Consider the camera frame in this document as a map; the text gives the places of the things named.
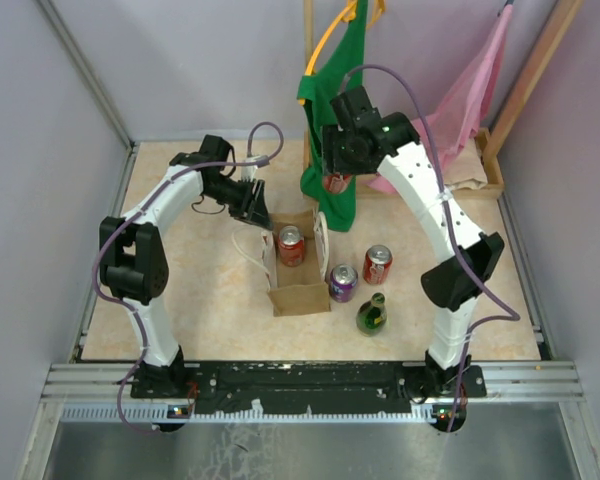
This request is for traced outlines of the red cola can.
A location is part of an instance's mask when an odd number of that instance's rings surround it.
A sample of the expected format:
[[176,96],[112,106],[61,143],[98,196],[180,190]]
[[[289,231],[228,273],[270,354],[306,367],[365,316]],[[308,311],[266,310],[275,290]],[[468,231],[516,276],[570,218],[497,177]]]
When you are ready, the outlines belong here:
[[352,175],[329,174],[322,177],[322,184],[326,192],[331,194],[342,194],[347,190],[352,179]]
[[363,279],[370,285],[383,284],[393,262],[391,250],[382,244],[372,245],[365,253]]
[[280,230],[278,253],[281,262],[288,267],[297,267],[304,261],[305,241],[298,227],[288,225]]

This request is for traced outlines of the watermelon print canvas bag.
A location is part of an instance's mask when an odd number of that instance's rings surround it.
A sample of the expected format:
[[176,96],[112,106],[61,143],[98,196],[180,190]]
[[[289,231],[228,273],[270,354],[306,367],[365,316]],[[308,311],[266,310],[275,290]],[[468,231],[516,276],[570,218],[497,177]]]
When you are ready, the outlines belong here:
[[[238,240],[245,229],[237,228],[231,240],[236,251],[264,272],[267,296],[276,317],[303,316],[331,310],[326,276],[330,242],[325,215],[316,210],[295,214],[273,214],[274,230],[259,232],[260,254],[247,253]],[[279,234],[285,227],[295,227],[304,240],[304,259],[297,266],[283,262]]]

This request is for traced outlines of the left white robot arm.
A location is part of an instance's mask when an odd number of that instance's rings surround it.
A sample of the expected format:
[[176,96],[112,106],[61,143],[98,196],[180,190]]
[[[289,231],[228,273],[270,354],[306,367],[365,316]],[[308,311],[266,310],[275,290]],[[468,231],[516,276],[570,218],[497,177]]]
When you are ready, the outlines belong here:
[[181,348],[171,331],[163,292],[169,266],[162,236],[195,200],[211,198],[229,215],[271,231],[273,222],[264,199],[265,182],[234,180],[223,170],[260,168],[266,156],[235,161],[234,147],[207,135],[198,151],[179,153],[148,195],[120,217],[108,216],[99,227],[99,252],[92,272],[97,295],[125,308],[140,344],[139,367],[155,369],[152,383],[164,395],[181,394],[188,373],[177,366]]

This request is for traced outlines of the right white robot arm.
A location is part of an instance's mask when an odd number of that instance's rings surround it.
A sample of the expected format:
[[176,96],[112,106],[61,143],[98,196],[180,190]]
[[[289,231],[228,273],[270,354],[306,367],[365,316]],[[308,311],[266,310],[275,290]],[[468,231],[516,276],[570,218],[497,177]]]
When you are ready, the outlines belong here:
[[498,233],[486,234],[441,188],[436,171],[409,119],[382,116],[364,87],[330,102],[336,121],[322,129],[323,165],[329,173],[378,173],[397,191],[431,242],[437,266],[421,285],[435,306],[434,336],[425,353],[428,387],[450,395],[462,383],[462,351],[481,293],[504,250]]

